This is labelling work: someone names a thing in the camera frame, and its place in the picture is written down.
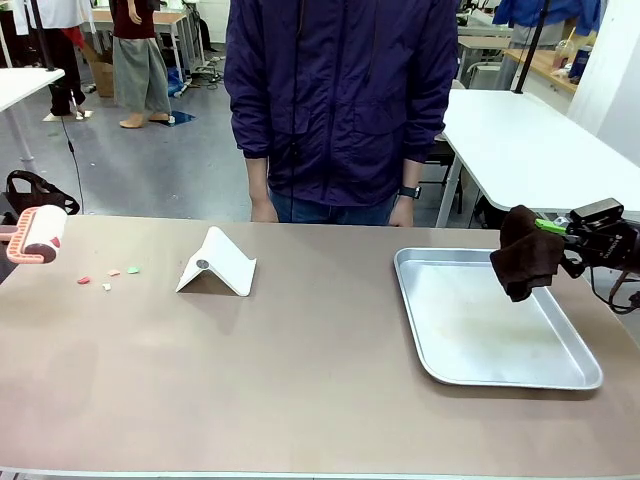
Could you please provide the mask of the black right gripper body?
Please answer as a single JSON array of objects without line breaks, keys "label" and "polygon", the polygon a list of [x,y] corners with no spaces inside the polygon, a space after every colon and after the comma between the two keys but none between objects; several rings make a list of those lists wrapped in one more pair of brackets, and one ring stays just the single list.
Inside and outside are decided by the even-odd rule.
[{"label": "black right gripper body", "polygon": [[565,249],[578,253],[586,269],[604,267],[639,273],[639,223],[623,218],[599,226],[570,223]]}]

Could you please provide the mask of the person's left hand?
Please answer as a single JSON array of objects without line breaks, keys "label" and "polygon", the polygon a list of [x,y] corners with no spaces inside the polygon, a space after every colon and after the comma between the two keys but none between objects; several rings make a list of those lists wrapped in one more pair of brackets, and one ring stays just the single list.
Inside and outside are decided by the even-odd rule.
[{"label": "person's left hand", "polygon": [[389,225],[410,228],[414,226],[414,200],[406,196],[398,196],[392,209]]}]

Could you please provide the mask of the person's right hand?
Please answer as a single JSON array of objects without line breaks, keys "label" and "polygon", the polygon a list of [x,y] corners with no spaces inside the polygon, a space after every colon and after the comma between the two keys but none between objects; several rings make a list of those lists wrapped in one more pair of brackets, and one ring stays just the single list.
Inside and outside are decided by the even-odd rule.
[{"label": "person's right hand", "polygon": [[259,223],[278,223],[276,209],[269,198],[251,201],[251,221]]}]

